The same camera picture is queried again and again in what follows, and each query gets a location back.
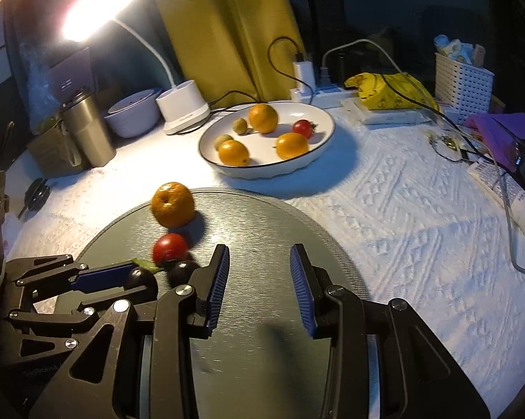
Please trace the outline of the dark plum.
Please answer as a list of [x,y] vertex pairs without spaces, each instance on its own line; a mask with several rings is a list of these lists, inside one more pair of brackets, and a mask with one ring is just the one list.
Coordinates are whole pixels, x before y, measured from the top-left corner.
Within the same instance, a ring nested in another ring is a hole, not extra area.
[[158,295],[158,284],[152,272],[137,267],[129,272],[124,291],[135,303],[155,301]]
[[192,273],[198,270],[200,266],[191,259],[172,260],[165,265],[167,279],[171,288],[188,284]]

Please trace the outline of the red tomato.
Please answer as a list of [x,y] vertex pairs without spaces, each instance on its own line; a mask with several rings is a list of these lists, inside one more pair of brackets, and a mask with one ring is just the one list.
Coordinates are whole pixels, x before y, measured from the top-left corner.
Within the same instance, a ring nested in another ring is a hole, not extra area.
[[188,257],[188,243],[176,233],[160,236],[152,247],[152,261],[156,266],[163,266],[174,260],[185,260]]
[[316,125],[307,120],[299,119],[292,125],[292,132],[298,133],[309,140],[315,131]]

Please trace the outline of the large dimpled orange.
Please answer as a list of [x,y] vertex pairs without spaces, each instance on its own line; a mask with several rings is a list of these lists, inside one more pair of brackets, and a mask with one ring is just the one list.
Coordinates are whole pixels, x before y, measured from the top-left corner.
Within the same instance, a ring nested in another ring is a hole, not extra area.
[[194,198],[183,184],[166,183],[161,185],[152,196],[151,212],[163,227],[180,228],[195,217]]

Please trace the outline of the small orange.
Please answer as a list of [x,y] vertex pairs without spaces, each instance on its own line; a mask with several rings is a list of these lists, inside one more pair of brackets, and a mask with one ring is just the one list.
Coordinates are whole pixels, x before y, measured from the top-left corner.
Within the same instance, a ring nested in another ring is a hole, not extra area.
[[248,149],[237,140],[227,140],[218,147],[221,162],[228,167],[243,168],[250,164]]
[[287,132],[277,139],[275,149],[281,160],[289,160],[306,154],[309,151],[309,144],[303,135]]

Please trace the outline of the orange with stem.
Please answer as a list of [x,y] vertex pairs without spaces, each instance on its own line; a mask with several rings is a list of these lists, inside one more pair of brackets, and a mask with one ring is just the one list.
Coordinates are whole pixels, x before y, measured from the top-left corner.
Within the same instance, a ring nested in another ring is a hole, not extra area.
[[248,120],[255,131],[268,134],[277,129],[278,114],[271,105],[258,103],[249,110]]

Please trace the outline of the cardboard box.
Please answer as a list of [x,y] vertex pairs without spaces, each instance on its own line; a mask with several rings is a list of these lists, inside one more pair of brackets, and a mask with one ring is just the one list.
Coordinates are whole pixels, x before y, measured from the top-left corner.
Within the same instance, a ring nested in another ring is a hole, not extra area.
[[91,166],[61,120],[36,136],[27,149],[46,179],[75,175]]

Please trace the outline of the white tablecloth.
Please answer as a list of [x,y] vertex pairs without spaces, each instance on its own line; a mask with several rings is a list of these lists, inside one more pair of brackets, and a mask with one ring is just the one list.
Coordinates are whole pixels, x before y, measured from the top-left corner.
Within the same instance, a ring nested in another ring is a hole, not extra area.
[[23,154],[7,173],[8,254],[78,255],[165,182],[273,196],[330,233],[371,300],[406,299],[498,417],[525,384],[525,235],[508,234],[501,207],[464,164],[432,150],[424,129],[369,129],[340,109],[333,118],[333,141],[319,159],[262,180],[216,172],[199,155],[198,133],[150,132],[105,168],[54,180],[43,209],[18,220],[39,174]]

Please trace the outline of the round grey placemat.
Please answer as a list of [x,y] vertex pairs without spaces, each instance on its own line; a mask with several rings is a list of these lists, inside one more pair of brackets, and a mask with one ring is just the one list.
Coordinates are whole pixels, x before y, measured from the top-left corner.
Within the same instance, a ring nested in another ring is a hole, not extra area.
[[202,418],[317,418],[330,343],[303,326],[290,270],[302,244],[334,284],[362,298],[369,291],[340,244],[284,201],[245,191],[194,191],[197,215],[183,230],[195,261],[206,265],[219,244],[230,268],[218,326],[190,344]]

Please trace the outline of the steel travel tumbler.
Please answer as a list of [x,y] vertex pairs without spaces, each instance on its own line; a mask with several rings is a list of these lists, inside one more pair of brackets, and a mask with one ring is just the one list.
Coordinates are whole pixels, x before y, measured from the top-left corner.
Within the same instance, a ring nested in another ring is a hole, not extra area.
[[64,102],[60,118],[93,168],[102,168],[116,156],[96,97],[84,86]]

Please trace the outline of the plastic bag of fruit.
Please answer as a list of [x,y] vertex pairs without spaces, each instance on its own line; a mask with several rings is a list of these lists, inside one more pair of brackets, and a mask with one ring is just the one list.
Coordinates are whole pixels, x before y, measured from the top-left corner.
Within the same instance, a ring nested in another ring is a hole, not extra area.
[[27,73],[29,128],[38,135],[50,127],[50,120],[57,118],[60,101],[54,96],[50,68],[45,63],[44,54],[28,44],[21,44],[20,53]]

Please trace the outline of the lavender bowl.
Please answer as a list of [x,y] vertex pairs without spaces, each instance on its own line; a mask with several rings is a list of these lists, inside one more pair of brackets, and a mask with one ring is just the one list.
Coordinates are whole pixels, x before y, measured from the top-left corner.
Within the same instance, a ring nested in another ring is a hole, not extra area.
[[114,104],[104,116],[109,129],[125,139],[149,132],[161,118],[156,103],[160,88],[147,89],[127,96]]

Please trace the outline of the tablet screen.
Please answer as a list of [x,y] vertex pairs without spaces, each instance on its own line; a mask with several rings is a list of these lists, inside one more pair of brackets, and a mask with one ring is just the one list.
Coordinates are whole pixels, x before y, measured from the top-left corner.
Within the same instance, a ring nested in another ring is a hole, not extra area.
[[47,77],[51,94],[60,104],[70,100],[81,88],[87,88],[95,93],[96,81],[92,69],[90,48],[80,49],[54,65],[48,71]]

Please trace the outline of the white tube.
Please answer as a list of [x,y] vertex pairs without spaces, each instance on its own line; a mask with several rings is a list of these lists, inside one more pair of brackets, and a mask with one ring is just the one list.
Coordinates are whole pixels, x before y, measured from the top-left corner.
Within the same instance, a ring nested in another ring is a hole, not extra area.
[[507,197],[510,217],[525,235],[525,191],[506,171],[493,163],[479,159],[467,169],[468,174],[478,182],[502,207]]

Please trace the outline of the yellow snack bag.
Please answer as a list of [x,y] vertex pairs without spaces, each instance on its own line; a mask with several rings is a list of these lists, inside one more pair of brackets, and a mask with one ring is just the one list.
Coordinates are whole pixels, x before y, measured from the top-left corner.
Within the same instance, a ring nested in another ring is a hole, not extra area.
[[359,100],[369,111],[418,109],[418,103],[438,110],[438,104],[422,83],[409,74],[364,72],[345,81],[347,88],[355,88]]

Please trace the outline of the white woven basket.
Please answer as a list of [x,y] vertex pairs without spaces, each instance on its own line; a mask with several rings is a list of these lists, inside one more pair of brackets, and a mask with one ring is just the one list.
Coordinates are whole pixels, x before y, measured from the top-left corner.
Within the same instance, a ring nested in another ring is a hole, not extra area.
[[486,50],[446,35],[434,38],[436,52],[436,98],[462,115],[487,112],[494,73],[484,67]]

